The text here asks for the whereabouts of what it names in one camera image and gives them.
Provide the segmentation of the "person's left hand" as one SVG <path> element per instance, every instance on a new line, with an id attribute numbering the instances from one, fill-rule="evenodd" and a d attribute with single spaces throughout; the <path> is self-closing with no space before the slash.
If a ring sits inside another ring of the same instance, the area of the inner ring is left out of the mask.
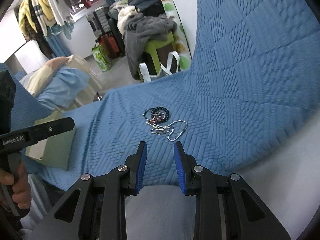
<path id="1" fill-rule="evenodd" d="M 12 200 L 20 209 L 29 209 L 31 206 L 31 188 L 28 183 L 28 173 L 24 162 L 20 163 L 16 172 L 17 177 L 14 178 L 13 174 L 1 169 L 1 183 L 12 186 Z"/>

